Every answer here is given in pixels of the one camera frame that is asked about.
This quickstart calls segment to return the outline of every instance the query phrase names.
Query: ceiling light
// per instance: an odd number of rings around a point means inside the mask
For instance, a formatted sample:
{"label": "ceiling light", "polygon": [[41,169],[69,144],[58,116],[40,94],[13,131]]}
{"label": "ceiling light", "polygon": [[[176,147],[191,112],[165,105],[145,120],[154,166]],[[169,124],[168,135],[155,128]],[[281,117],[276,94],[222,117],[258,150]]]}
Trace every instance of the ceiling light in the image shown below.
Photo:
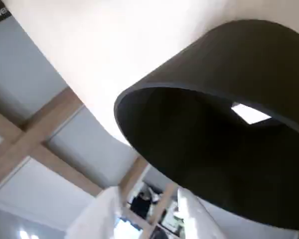
{"label": "ceiling light", "polygon": [[270,116],[243,104],[233,106],[231,109],[248,124],[257,123],[271,118]]}
{"label": "ceiling light", "polygon": [[29,235],[25,231],[20,231],[20,237],[21,239],[29,239]]}

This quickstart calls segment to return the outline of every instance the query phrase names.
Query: wooden ceiling beam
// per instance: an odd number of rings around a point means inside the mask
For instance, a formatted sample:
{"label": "wooden ceiling beam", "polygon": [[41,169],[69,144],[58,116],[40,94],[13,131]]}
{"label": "wooden ceiling beam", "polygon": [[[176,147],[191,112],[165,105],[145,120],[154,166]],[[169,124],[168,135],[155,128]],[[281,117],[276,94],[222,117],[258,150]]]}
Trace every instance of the wooden ceiling beam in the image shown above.
{"label": "wooden ceiling beam", "polygon": [[177,189],[177,184],[174,183],[174,182],[169,183],[166,186],[160,201],[154,207],[153,214],[148,219],[150,227],[144,228],[144,230],[143,230],[143,232],[140,236],[140,239],[149,239],[151,237],[151,235],[152,235],[153,231],[155,230],[155,228],[156,228],[156,226],[157,226],[164,210],[167,208],[167,206],[171,202],[171,197],[172,197],[172,195],[173,195],[173,193],[176,189]]}
{"label": "wooden ceiling beam", "polygon": [[123,204],[127,202],[129,194],[144,175],[148,165],[149,163],[143,157],[139,156],[119,183]]}
{"label": "wooden ceiling beam", "polygon": [[0,182],[30,155],[66,180],[96,196],[102,188],[58,158],[41,143],[82,107],[70,88],[41,108],[25,125],[25,131],[0,114]]}

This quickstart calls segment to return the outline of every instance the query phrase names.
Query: person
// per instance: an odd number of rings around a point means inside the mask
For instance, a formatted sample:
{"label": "person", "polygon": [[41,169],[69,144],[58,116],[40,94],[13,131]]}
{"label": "person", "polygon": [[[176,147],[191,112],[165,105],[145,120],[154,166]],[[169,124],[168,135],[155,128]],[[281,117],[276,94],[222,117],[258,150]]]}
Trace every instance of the person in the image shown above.
{"label": "person", "polygon": [[140,192],[136,197],[134,197],[131,204],[131,211],[146,220],[148,212],[150,210],[151,199],[146,197],[144,192]]}

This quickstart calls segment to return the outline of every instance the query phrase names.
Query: white wall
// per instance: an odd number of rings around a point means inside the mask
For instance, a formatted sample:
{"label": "white wall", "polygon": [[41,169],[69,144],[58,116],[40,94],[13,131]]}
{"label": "white wall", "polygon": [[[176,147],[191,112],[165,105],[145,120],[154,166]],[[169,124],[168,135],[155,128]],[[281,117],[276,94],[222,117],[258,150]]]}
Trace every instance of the white wall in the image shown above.
{"label": "white wall", "polygon": [[204,200],[200,200],[207,211],[215,219],[217,224],[228,239],[296,239],[295,231],[270,227],[251,220],[239,217],[216,207]]}
{"label": "white wall", "polygon": [[101,125],[118,94],[209,29],[234,19],[276,21],[299,32],[299,0],[4,0]]}

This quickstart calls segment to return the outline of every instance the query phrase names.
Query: black lamp shade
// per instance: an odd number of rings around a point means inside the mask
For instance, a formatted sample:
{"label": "black lamp shade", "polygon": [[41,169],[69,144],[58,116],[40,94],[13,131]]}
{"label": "black lamp shade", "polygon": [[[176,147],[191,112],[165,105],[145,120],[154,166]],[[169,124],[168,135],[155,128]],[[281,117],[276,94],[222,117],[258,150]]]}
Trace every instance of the black lamp shade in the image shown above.
{"label": "black lamp shade", "polygon": [[[247,124],[241,103],[272,118]],[[182,187],[256,222],[299,230],[299,34],[221,25],[122,92],[129,143]]]}

